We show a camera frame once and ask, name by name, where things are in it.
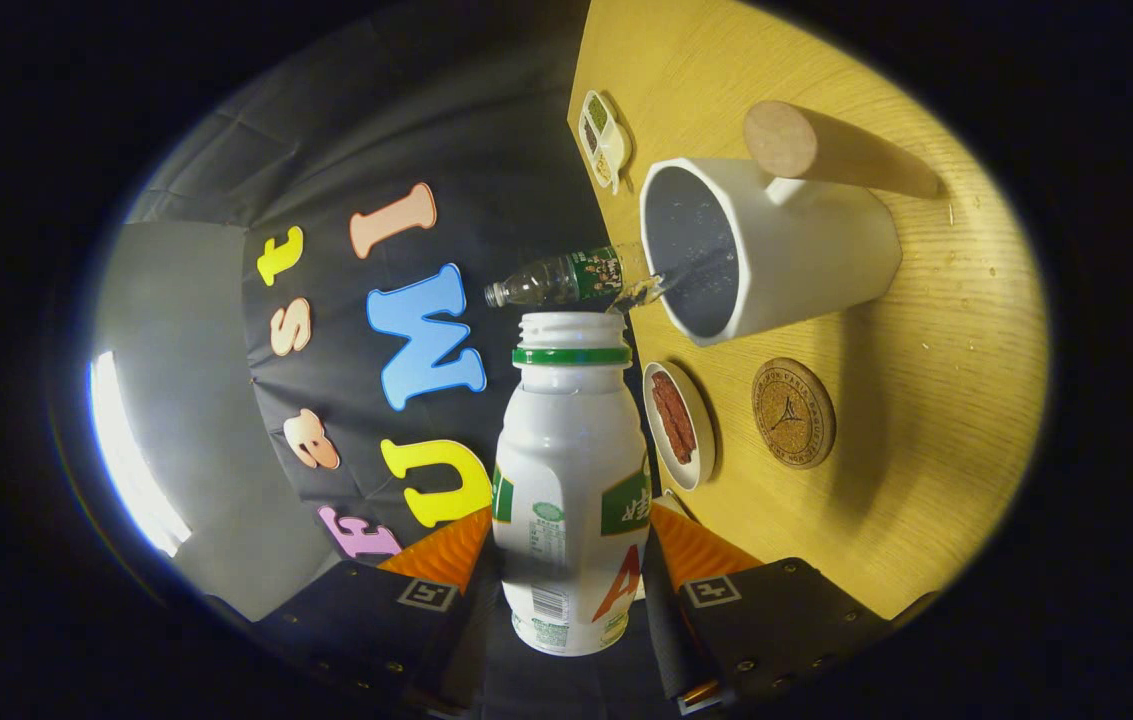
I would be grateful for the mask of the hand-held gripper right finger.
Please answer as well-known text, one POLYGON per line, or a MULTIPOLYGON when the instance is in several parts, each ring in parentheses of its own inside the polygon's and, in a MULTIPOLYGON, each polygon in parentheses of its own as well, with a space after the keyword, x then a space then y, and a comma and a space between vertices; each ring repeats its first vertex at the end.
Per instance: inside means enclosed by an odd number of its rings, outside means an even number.
POLYGON ((753 559, 662 503, 650 509, 644 585, 663 692, 684 715, 777 700, 935 600, 925 593, 881 618, 804 559, 753 559))

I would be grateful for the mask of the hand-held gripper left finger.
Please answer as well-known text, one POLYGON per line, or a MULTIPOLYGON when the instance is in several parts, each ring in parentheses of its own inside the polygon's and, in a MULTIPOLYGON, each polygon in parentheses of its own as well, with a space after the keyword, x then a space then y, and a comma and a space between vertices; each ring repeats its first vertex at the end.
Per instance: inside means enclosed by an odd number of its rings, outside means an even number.
POLYGON ((465 714, 496 605, 489 507, 370 568, 338 562, 259 621, 265 647, 378 703, 465 714))

